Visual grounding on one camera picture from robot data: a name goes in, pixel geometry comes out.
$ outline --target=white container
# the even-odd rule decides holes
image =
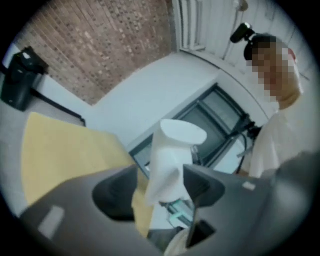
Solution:
[[[193,163],[191,147],[206,139],[206,131],[192,123],[169,119],[159,122],[152,140],[147,205],[190,200],[184,185],[184,165]]]

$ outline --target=white ceiling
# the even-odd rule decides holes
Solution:
[[[234,0],[200,0],[200,2],[202,8],[198,14],[201,15],[201,22],[198,22],[197,28],[200,29],[198,41],[200,45],[205,46],[202,52],[205,51],[224,60],[245,74],[248,72],[244,59],[246,43],[233,44],[230,42],[230,36],[241,23],[247,22],[257,33],[270,33],[288,44],[293,49],[299,71],[305,78],[316,69],[316,62],[299,29],[273,1],[247,0],[249,8],[245,12],[236,11],[233,6]]]

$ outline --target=brick wall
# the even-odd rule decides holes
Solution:
[[[171,0],[51,0],[15,39],[49,75],[94,105],[133,72],[172,51]]]

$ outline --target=black camera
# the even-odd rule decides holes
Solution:
[[[234,44],[239,43],[243,39],[249,41],[249,38],[254,34],[255,32],[253,31],[252,26],[245,22],[237,28],[237,30],[232,34],[230,40]]]

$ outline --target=window frame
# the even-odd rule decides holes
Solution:
[[[228,105],[239,114],[239,121],[235,125],[235,127],[231,130],[226,125],[224,125],[224,122],[221,120],[221,118],[204,102],[204,99],[208,97],[211,93],[217,93],[225,102],[228,103]],[[245,125],[249,121],[248,115],[242,110],[242,108],[225,92],[222,88],[219,87],[219,84],[216,82],[210,89],[208,89],[206,92],[204,92],[200,97],[198,97],[196,100],[188,104],[182,111],[180,111],[177,115],[175,115],[172,119],[173,120],[182,120],[186,115],[188,115],[192,110],[195,108],[199,108],[203,114],[212,121],[216,128],[223,134],[225,140],[216,148],[214,149],[209,155],[210,157],[206,157],[206,159],[210,159],[209,161],[205,161],[205,167],[209,167],[212,165],[216,166],[227,153],[231,149],[231,147],[236,143],[237,138],[230,140],[228,138],[228,135],[231,133],[237,131],[239,128],[241,128],[243,125]],[[129,153],[133,160],[136,162],[138,167],[142,170],[142,172],[149,178],[149,172],[146,170],[146,165],[149,164],[149,162],[146,163],[145,166],[141,166],[141,164],[136,160],[135,156],[142,151],[146,146],[150,145],[152,143],[153,134],[150,135],[148,138],[146,138],[142,143],[140,143],[137,147],[135,147],[131,152]]]

